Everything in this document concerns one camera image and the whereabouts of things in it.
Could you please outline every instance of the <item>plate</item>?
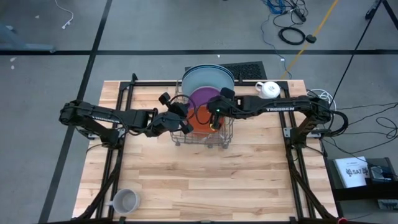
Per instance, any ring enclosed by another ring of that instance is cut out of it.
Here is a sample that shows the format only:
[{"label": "plate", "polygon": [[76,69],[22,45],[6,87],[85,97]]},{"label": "plate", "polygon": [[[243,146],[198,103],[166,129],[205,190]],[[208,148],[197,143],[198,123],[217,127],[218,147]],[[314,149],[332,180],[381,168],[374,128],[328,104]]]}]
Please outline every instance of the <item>plate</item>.
[{"label": "plate", "polygon": [[[187,117],[190,117],[194,113],[193,109],[188,111]],[[201,123],[205,123],[210,120],[211,113],[207,110],[206,106],[201,106],[197,109],[198,119]],[[210,122],[206,124],[200,124],[196,116],[189,119],[189,123],[193,127],[193,134],[196,136],[206,137],[208,134],[213,134],[218,132],[210,127]]]},{"label": "plate", "polygon": [[191,99],[197,107],[206,105],[206,103],[213,97],[218,96],[220,91],[212,86],[202,86],[197,88],[192,94]]},{"label": "plate", "polygon": [[182,93],[192,95],[203,86],[211,86],[221,91],[226,87],[234,90],[233,74],[219,65],[197,65],[188,69],[182,78]]}]

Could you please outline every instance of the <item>metal bracket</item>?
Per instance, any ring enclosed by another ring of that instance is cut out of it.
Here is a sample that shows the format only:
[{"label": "metal bracket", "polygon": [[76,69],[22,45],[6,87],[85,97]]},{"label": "metal bracket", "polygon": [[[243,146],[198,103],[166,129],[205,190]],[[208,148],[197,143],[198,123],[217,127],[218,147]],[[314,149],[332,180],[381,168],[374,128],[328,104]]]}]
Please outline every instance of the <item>metal bracket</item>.
[{"label": "metal bracket", "polygon": [[[285,135],[285,138],[290,138],[290,130],[291,130],[291,129],[292,129],[292,128],[284,128],[284,135]],[[308,137],[308,138],[321,138],[321,134],[310,132],[310,133],[307,135],[307,137]]]},{"label": "metal bracket", "polygon": [[[126,130],[125,130],[124,128],[119,129],[119,138],[120,138],[124,133],[126,133]],[[96,135],[96,134],[88,134],[88,137],[89,137],[90,140],[94,140],[94,139],[100,138],[100,137],[99,137],[98,135]]]}]

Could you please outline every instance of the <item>black mat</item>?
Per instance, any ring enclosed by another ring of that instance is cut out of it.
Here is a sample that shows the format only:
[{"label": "black mat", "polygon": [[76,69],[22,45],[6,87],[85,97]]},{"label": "black mat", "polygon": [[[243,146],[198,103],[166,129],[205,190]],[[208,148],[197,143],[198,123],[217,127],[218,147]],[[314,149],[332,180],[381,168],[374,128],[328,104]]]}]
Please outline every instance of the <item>black mat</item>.
[{"label": "black mat", "polygon": [[221,64],[221,66],[231,71],[236,80],[239,80],[240,78],[242,80],[267,79],[266,71],[264,70],[262,62],[229,63]]}]

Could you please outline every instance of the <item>purple plate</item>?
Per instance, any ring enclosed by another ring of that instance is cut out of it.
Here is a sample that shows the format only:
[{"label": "purple plate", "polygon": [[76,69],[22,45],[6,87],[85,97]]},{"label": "purple plate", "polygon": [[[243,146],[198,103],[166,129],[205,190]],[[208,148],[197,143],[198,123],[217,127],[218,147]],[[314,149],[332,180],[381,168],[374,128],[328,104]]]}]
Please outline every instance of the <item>purple plate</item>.
[{"label": "purple plate", "polygon": [[220,91],[211,86],[202,86],[197,88],[192,95],[190,96],[193,102],[196,104],[197,108],[200,105],[206,105],[211,98],[218,96]]}]

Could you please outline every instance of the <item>wire dish rack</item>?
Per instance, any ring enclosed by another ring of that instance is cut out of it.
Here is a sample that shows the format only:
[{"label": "wire dish rack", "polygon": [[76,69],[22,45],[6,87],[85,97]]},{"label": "wire dish rack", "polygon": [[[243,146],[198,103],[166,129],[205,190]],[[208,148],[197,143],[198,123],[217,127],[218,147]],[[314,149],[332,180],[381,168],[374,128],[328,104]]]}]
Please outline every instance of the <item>wire dish rack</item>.
[{"label": "wire dish rack", "polygon": [[[175,86],[175,95],[182,94],[181,83],[181,80],[177,81],[177,84]],[[181,103],[189,102],[189,100],[185,97],[178,97],[175,100]],[[225,117],[221,129],[218,130],[218,132],[216,133],[204,133],[193,130],[191,133],[185,135],[184,133],[182,133],[182,131],[177,131],[171,133],[172,141],[175,142],[176,146],[180,146],[181,143],[202,144],[206,145],[209,148],[212,148],[214,145],[216,145],[222,146],[223,149],[227,149],[233,136],[233,122],[233,118]]]}]

